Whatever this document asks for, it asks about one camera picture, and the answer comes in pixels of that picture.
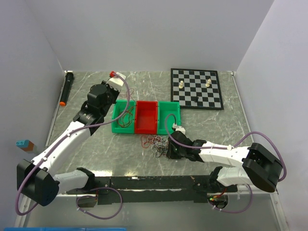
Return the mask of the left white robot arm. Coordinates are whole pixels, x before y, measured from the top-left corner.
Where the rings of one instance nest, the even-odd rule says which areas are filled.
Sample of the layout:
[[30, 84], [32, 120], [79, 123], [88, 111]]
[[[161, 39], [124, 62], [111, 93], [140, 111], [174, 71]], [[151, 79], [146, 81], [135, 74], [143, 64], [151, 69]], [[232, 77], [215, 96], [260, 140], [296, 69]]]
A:
[[78, 145], [100, 126], [108, 124], [104, 118], [123, 86], [128, 84], [121, 77], [93, 85], [88, 99], [60, 137], [31, 161], [24, 159], [17, 165], [17, 198], [23, 194], [37, 204], [47, 206], [58, 194], [74, 189], [83, 193], [94, 190], [95, 175], [91, 171], [83, 167], [64, 174], [57, 174], [57, 171]]

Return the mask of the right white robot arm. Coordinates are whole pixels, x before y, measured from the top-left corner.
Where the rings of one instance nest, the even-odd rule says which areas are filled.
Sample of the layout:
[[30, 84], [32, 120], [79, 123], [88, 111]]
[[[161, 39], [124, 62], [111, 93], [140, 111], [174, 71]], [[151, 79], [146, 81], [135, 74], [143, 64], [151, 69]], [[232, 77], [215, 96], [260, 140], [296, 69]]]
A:
[[232, 185], [247, 184], [272, 193], [280, 181], [281, 160], [259, 143], [235, 147], [205, 140], [192, 141], [181, 131], [170, 134], [168, 142], [170, 159], [218, 164], [210, 180], [211, 189], [216, 192]]

